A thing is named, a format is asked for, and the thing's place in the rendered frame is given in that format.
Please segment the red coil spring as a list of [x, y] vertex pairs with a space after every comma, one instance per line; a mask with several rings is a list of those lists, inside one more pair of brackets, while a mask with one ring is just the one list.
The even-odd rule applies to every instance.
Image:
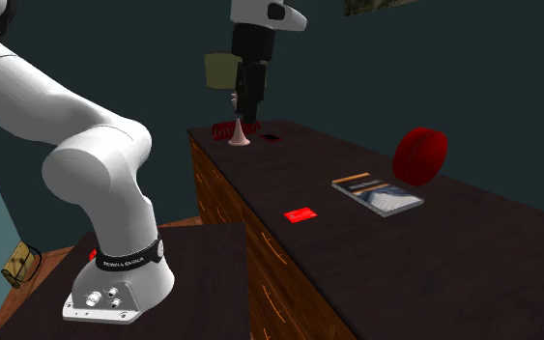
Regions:
[[[244, 135], [256, 133], [261, 129], [259, 121], [256, 121], [254, 124], [241, 122], [241, 127]], [[214, 124], [212, 126], [212, 137], [215, 141], [231, 139], [234, 136], [235, 129], [235, 121]]]

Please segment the red card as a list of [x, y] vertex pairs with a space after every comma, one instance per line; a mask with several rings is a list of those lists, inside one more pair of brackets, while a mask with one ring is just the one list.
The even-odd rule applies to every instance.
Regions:
[[308, 207], [303, 207], [294, 211], [285, 212], [284, 216], [291, 222], [291, 223], [298, 223], [301, 221], [304, 221], [306, 219], [310, 219], [313, 217], [316, 217], [317, 214], [312, 211]]

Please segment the book with grey cover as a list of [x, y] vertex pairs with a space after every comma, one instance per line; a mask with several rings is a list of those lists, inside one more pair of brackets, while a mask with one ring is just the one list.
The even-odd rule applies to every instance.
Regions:
[[369, 173], [333, 180], [331, 186], [382, 217], [388, 217], [424, 204], [408, 190]]

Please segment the red round cushion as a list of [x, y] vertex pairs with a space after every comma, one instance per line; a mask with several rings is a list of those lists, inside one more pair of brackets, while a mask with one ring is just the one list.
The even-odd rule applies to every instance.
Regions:
[[443, 132], [427, 127], [409, 131], [398, 144], [392, 160], [394, 176], [407, 184], [428, 184], [440, 171], [447, 153]]

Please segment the dark wooden robot stand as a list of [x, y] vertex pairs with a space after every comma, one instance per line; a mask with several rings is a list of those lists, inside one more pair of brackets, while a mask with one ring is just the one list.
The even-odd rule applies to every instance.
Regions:
[[63, 304], [96, 247], [85, 234], [0, 327], [0, 340], [250, 340], [245, 227], [241, 223], [163, 228], [169, 296], [135, 322], [70, 322]]

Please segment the dark wooden chest of drawers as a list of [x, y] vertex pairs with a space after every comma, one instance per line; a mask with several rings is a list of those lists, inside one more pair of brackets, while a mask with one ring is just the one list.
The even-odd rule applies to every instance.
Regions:
[[386, 156], [289, 121], [188, 135], [204, 220], [246, 226], [254, 340], [544, 340], [544, 212], [438, 176], [382, 217], [331, 182], [392, 182]]

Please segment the olive square wall picture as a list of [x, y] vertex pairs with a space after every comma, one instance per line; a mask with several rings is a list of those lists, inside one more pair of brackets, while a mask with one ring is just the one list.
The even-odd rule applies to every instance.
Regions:
[[215, 90], [235, 90], [238, 66], [243, 59], [229, 52], [204, 55], [206, 86]]

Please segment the landscape wall picture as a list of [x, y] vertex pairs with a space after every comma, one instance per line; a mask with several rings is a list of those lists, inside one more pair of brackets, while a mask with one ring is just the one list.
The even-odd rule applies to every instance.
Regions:
[[344, 0], [343, 15], [352, 16], [398, 7], [418, 0]]

